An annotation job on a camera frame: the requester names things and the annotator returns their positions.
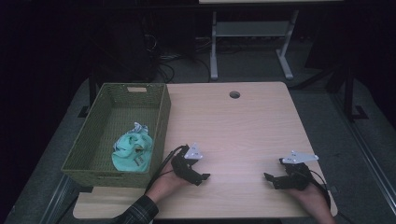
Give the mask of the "green woven basket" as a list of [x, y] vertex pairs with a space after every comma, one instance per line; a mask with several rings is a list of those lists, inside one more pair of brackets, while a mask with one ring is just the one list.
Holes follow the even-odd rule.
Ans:
[[[163, 161], [171, 109], [163, 83], [105, 83], [74, 142], [62, 171], [82, 186], [145, 188]], [[139, 123], [148, 128], [152, 154], [144, 172], [119, 171], [114, 144]]]

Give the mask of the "person's left hand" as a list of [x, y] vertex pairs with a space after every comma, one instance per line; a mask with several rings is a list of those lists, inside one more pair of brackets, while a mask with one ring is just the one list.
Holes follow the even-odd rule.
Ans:
[[189, 185], [189, 182], [178, 177], [173, 171], [167, 171], [158, 177], [145, 193], [154, 203], [159, 203], [178, 189]]

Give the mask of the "mint green baby garment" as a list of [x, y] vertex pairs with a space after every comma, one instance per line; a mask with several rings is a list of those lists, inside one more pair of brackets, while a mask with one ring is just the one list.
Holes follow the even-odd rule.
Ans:
[[118, 171], [143, 173], [149, 168], [152, 149], [149, 128], [136, 122], [132, 130], [114, 143], [111, 159]]

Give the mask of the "metal floor rail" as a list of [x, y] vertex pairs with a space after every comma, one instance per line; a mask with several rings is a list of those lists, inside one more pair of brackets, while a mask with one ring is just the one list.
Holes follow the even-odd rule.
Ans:
[[396, 188], [390, 183], [387, 175], [381, 168], [378, 160], [375, 158], [373, 151], [369, 147], [368, 143], [364, 139], [361, 134], [360, 129], [358, 128], [356, 121], [357, 120], [368, 120], [367, 114], [364, 112], [360, 105], [353, 105], [352, 109], [356, 110], [357, 113], [352, 113], [348, 115], [348, 113], [344, 109], [344, 102], [340, 99], [336, 94], [331, 94], [330, 99], [332, 100], [334, 107], [340, 114], [343, 122], [346, 127], [349, 129], [350, 133], [353, 136], [358, 148], [362, 154], [362, 157], [365, 163], [368, 166], [368, 169], [372, 173], [372, 176], [375, 180], [375, 183], [378, 185], [384, 199], [386, 200], [392, 214], [396, 216]]
[[61, 224], [77, 202], [78, 190], [78, 185], [70, 177], [62, 175], [39, 224]]

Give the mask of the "white metal table frame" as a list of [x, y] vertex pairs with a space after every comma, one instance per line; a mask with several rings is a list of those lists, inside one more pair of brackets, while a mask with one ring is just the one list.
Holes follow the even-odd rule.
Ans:
[[219, 78], [217, 62], [217, 39], [219, 37], [283, 37], [284, 43], [276, 50], [286, 80], [294, 79], [286, 53], [299, 15], [298, 10], [291, 13], [288, 21], [217, 21], [217, 12], [212, 14], [210, 79]]

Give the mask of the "black metal stand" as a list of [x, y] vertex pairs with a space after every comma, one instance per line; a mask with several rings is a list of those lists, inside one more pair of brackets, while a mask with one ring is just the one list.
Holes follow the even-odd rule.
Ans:
[[350, 63], [344, 64], [345, 88], [344, 88], [344, 114], [350, 122], [356, 119], [368, 119], [367, 114], [360, 105], [353, 104], [354, 73]]
[[88, 78], [88, 84], [89, 84], [89, 104], [84, 105], [78, 114], [79, 118], [86, 118], [92, 108], [92, 105], [94, 103], [94, 100], [96, 98], [96, 93], [97, 93], [97, 86], [96, 86], [96, 79], [94, 72], [91, 71], [89, 78]]

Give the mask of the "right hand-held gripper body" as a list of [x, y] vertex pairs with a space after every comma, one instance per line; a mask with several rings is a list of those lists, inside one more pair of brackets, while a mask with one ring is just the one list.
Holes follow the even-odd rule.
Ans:
[[317, 161], [318, 156], [303, 152], [292, 151], [289, 156], [280, 158], [279, 162], [285, 166], [286, 176], [281, 176], [278, 186], [281, 189], [304, 190], [313, 176], [306, 163], [308, 161]]

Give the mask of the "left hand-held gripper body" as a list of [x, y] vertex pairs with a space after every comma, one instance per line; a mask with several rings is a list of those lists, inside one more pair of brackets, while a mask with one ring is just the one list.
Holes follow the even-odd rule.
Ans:
[[192, 169], [192, 166], [203, 157], [198, 145], [193, 143], [182, 146], [181, 150], [172, 159], [171, 164], [174, 173], [192, 184], [195, 179], [200, 179], [200, 174]]

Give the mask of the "person's right hand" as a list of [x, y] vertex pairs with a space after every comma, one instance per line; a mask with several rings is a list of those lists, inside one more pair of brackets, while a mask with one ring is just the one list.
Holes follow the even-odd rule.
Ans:
[[318, 187], [313, 184], [309, 184], [304, 190], [287, 189], [286, 192], [312, 217], [332, 217], [331, 210], [324, 196]]

